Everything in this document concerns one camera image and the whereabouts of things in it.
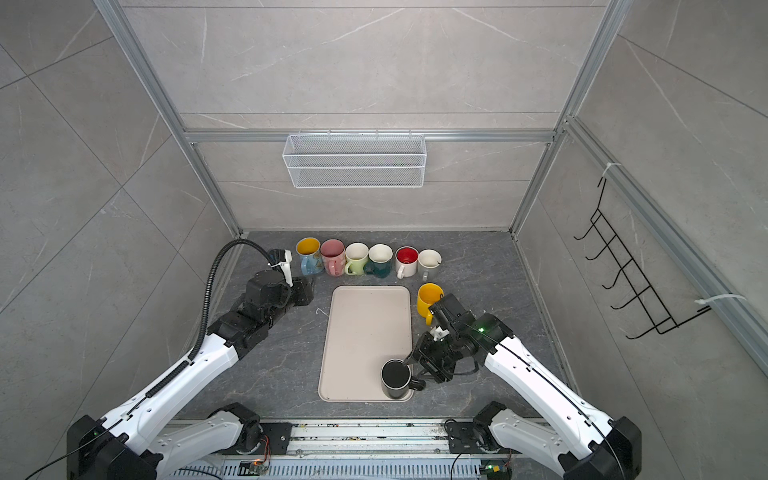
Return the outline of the grey mug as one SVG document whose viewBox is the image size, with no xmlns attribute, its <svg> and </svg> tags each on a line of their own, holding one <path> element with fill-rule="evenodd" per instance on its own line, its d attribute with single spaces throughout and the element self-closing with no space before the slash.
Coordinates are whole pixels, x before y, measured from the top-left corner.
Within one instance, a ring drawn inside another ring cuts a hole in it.
<svg viewBox="0 0 768 480">
<path fill-rule="evenodd" d="M 418 275 L 422 282 L 434 282 L 442 264 L 442 256 L 433 249 L 424 249 L 418 256 Z"/>
</svg>

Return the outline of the black mug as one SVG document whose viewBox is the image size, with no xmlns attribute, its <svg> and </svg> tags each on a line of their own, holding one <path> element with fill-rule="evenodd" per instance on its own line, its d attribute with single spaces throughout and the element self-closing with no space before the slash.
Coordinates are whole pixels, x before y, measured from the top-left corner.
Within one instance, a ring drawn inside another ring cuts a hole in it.
<svg viewBox="0 0 768 480">
<path fill-rule="evenodd" d="M 400 359 L 391 359 L 382 366 L 381 383 L 384 393 L 393 400 L 426 387 L 425 381 L 414 377 L 411 367 Z"/>
</svg>

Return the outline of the light green mug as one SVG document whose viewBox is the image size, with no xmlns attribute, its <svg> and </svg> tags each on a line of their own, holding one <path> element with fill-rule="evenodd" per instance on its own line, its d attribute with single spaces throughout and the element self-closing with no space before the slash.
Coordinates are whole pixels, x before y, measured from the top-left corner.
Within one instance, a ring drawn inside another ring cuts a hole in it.
<svg viewBox="0 0 768 480">
<path fill-rule="evenodd" d="M 345 249 L 345 274 L 349 276 L 362 276 L 365 274 L 365 266 L 369 260 L 369 247 L 361 242 L 348 245 Z"/>
</svg>

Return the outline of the white mug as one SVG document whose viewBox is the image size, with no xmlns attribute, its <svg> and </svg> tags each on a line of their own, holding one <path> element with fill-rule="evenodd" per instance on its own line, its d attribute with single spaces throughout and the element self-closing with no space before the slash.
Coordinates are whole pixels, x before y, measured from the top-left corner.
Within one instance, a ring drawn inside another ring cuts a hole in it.
<svg viewBox="0 0 768 480">
<path fill-rule="evenodd" d="M 418 270 L 419 251 L 411 246 L 400 247 L 395 253 L 395 273 L 398 279 L 412 277 Z"/>
</svg>

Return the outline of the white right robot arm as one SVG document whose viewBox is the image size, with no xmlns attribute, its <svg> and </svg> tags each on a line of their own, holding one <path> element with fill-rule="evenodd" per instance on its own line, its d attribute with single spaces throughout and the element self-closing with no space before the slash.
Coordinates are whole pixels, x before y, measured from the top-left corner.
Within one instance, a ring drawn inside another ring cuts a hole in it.
<svg viewBox="0 0 768 480">
<path fill-rule="evenodd" d="M 542 417 L 521 417 L 493 401 L 473 419 L 482 450 L 513 450 L 564 479 L 635 479 L 642 470 L 642 434 L 627 417 L 611 418 L 542 366 L 511 328 L 492 314 L 438 314 L 409 363 L 422 366 L 435 382 L 454 376 L 455 365 L 471 358 L 511 386 Z"/>
</svg>

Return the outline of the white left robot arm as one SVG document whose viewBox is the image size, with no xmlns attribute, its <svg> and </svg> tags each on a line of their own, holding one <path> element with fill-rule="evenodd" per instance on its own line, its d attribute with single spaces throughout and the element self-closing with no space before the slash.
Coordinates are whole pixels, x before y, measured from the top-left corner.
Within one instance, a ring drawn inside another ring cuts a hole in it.
<svg viewBox="0 0 768 480">
<path fill-rule="evenodd" d="M 227 253 L 245 245 L 266 260 L 229 311 L 211 321 L 216 274 Z M 166 433 L 168 423 L 216 377 L 242 360 L 293 307 L 313 300 L 311 280 L 291 272 L 292 254 L 235 239 L 217 253 L 206 281 L 191 350 L 139 393 L 98 419 L 69 427 L 61 455 L 69 479 L 157 479 L 209 454 L 233 449 L 267 453 L 258 414 L 231 403 L 192 425 Z"/>
</svg>

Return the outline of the blue mug yellow inside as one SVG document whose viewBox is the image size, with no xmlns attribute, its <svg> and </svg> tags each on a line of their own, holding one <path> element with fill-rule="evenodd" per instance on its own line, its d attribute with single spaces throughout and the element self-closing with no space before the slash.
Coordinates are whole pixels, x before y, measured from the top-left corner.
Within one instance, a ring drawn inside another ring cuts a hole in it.
<svg viewBox="0 0 768 480">
<path fill-rule="evenodd" d="M 321 242 L 314 237 L 305 237 L 296 244 L 296 252 L 300 257 L 300 271 L 303 276 L 313 276 L 324 272 L 320 248 Z"/>
</svg>

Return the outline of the dark green mug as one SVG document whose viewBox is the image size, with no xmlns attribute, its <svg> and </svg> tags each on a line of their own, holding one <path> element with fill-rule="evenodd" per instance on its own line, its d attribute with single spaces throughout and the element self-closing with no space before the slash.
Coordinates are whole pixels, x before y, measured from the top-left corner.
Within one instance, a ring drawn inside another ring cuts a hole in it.
<svg viewBox="0 0 768 480">
<path fill-rule="evenodd" d="M 376 278 L 384 279 L 392 271 L 394 252 L 389 245 L 376 244 L 369 249 L 368 262 L 364 266 L 364 273 Z"/>
</svg>

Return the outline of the pink ghost print mug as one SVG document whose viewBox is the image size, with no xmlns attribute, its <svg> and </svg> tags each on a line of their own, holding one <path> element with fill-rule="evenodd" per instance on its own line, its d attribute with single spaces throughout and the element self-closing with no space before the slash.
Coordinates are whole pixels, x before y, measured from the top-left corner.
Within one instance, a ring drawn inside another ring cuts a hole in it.
<svg viewBox="0 0 768 480">
<path fill-rule="evenodd" d="M 345 274 L 345 245 L 341 240 L 328 239 L 320 246 L 325 272 L 332 277 L 339 277 Z"/>
</svg>

